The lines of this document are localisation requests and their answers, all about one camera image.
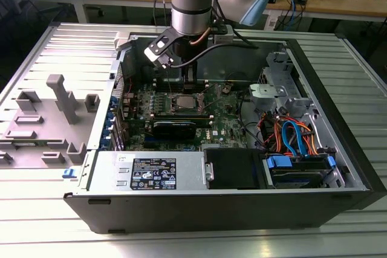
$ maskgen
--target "blue latch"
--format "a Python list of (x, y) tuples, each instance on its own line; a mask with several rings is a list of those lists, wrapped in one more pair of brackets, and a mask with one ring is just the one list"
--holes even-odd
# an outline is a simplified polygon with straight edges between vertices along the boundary
[(273, 167), (293, 167), (289, 156), (273, 155), (267, 159), (268, 168)]
[(62, 178), (77, 178), (75, 176), (75, 170), (74, 169), (65, 169), (63, 172)]
[(328, 156), (328, 162), (329, 162), (329, 165), (331, 167), (335, 167), (336, 166), (336, 162), (335, 162), (333, 156)]

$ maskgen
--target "power connector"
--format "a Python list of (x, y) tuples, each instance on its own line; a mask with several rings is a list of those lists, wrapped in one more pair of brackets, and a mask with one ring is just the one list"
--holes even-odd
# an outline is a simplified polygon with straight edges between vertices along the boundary
[(306, 6), (308, 0), (294, 0), (294, 3)]

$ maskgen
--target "motherboard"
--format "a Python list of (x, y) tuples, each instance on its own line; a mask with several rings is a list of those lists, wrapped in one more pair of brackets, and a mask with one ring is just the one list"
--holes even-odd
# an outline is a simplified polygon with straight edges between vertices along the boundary
[(143, 85), (126, 94), (126, 150), (246, 148), (246, 132), (237, 114), (238, 92), (231, 88), (230, 84), (208, 83), (201, 92), (181, 94)]

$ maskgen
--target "electronic components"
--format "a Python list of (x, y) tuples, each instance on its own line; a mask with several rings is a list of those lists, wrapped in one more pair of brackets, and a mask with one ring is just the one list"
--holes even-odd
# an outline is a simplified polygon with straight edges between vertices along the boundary
[(334, 158), (328, 155), (309, 158), (273, 155), (267, 164), (276, 189), (322, 187), (325, 177), (336, 167)]
[(161, 140), (191, 140), (196, 135), (196, 124), (192, 122), (155, 122), (152, 135), (155, 139)]

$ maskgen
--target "table leg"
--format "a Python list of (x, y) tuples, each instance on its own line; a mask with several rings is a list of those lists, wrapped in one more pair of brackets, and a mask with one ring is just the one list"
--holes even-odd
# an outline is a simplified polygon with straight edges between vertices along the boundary
[(76, 1), (73, 3), (75, 12), (77, 13), (78, 22), (80, 24), (88, 24), (89, 17), (87, 16), (86, 7), (82, 1)]
[(274, 30), (281, 15), (282, 10), (269, 10), (264, 30)]

